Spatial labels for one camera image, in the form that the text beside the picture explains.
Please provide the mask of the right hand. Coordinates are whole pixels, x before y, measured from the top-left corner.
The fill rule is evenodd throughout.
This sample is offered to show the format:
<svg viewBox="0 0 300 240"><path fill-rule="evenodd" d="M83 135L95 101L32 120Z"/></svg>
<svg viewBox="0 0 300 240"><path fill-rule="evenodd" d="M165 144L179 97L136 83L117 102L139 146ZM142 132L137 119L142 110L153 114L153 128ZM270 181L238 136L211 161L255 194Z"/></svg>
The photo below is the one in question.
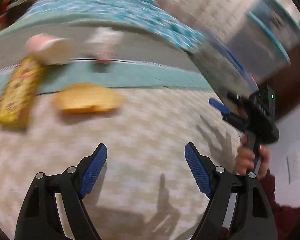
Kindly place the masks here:
<svg viewBox="0 0 300 240"><path fill-rule="evenodd" d="M255 155L249 148L246 147L248 137L244 135L241 137L241 146L237 149L237 156L234 169L239 175L245 175L247 170L253 169ZM263 179L268 171L270 164L270 150L267 146L261 145L259 147L259 155L262 157L260 167L257 173L259 180Z"/></svg>

